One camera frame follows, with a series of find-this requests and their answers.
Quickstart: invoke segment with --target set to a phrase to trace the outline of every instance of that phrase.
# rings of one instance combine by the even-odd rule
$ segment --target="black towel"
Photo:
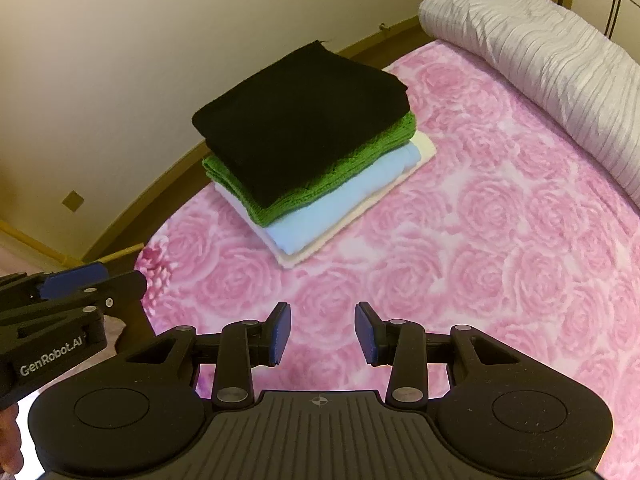
[[[193,125],[268,207],[402,118],[405,92],[395,76],[315,41],[202,107]]]

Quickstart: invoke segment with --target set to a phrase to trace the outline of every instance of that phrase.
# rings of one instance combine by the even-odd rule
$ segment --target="pink floral bedspread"
[[[282,364],[256,390],[386,389],[353,329],[357,301],[430,332],[474,325],[586,384],[615,430],[600,471],[640,478],[640,230],[608,176],[479,58],[446,43],[391,72],[438,153],[295,269],[281,269],[207,186],[153,236],[137,267],[157,333],[264,319],[279,300],[293,327]],[[204,370],[199,391],[210,391]],[[431,396],[447,391],[430,365]]]

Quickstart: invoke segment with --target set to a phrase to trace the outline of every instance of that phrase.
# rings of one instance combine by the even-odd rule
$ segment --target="finger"
[[[7,464],[20,451],[20,429],[14,422],[0,431],[0,464]]]
[[[17,475],[22,466],[24,466],[24,457],[20,451],[14,454],[6,463],[2,462],[2,469],[11,475]]]
[[[0,412],[0,424],[2,424],[3,422],[13,422],[16,418],[18,418],[19,412],[20,408],[17,404],[9,406],[6,410],[2,410],[2,412]]]

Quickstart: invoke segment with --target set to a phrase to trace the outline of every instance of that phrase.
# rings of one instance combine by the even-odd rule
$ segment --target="wall outlet plate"
[[[62,205],[74,213],[78,211],[78,208],[83,203],[84,203],[84,198],[82,198],[77,192],[73,190],[62,201]]]

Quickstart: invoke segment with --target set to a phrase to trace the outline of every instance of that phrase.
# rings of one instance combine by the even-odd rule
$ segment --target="round black disc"
[[[436,423],[470,462],[498,475],[534,478],[597,463],[612,431],[604,402],[569,380],[525,388],[463,383],[440,401]]]
[[[122,384],[95,390],[73,381],[46,390],[29,428],[42,465],[76,476],[126,476],[184,450],[205,420],[186,384]]]

